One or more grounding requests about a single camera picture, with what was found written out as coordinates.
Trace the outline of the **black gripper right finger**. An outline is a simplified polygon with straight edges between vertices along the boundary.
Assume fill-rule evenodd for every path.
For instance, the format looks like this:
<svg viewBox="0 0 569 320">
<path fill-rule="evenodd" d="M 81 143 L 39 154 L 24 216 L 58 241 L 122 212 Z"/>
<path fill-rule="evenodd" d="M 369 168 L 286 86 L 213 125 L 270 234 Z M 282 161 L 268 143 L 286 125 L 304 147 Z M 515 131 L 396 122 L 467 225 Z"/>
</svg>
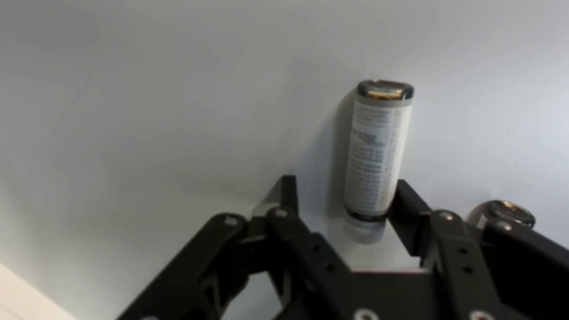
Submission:
<svg viewBox="0 0 569 320">
<path fill-rule="evenodd" d="M 389 209 L 389 223 L 410 257 L 425 257 L 430 214 L 426 202 L 405 180 L 400 180 Z"/>
</svg>

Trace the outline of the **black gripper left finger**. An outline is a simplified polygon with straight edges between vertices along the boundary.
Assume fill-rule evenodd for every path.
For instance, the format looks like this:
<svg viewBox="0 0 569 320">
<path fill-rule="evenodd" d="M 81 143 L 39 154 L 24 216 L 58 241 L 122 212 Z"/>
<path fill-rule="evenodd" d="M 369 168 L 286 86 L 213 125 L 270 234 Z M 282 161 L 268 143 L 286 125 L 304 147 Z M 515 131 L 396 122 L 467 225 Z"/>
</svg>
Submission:
<svg viewBox="0 0 569 320">
<path fill-rule="evenodd" d="M 298 191 L 293 175 L 281 177 L 268 191 L 266 198 L 252 211 L 254 218 L 297 218 Z"/>
</svg>

